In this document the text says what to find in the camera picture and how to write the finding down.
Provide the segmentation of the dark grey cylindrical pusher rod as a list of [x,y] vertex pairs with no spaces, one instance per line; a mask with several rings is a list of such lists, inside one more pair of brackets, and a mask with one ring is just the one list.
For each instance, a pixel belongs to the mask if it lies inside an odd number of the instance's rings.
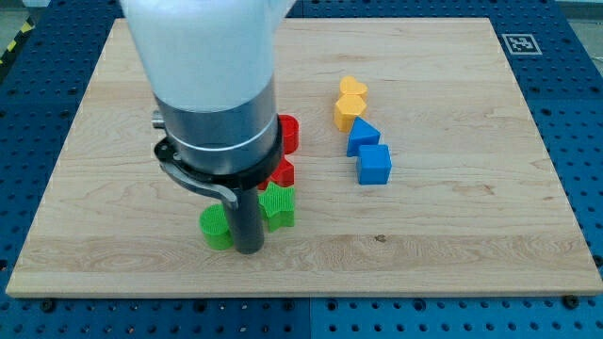
[[264,245],[264,230],[258,189],[235,189],[237,206],[223,203],[229,231],[235,248],[242,254],[253,254]]

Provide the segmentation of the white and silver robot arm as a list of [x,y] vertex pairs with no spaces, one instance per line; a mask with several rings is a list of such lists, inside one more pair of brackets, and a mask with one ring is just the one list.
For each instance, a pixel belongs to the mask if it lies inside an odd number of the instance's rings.
[[160,167],[221,201],[235,248],[264,245],[258,185],[284,155],[274,94],[274,35],[293,4],[269,0],[121,0],[157,110]]

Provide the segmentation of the black clamp ring with lever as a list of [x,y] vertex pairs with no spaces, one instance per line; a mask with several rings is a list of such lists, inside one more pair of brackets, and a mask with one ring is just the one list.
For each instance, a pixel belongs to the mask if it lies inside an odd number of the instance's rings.
[[195,170],[184,160],[177,159],[177,151],[167,137],[154,148],[160,168],[179,186],[198,195],[220,200],[227,207],[237,209],[240,198],[237,190],[256,188],[278,168],[284,155],[283,127],[276,118],[277,133],[267,155],[255,165],[235,173],[211,174]]

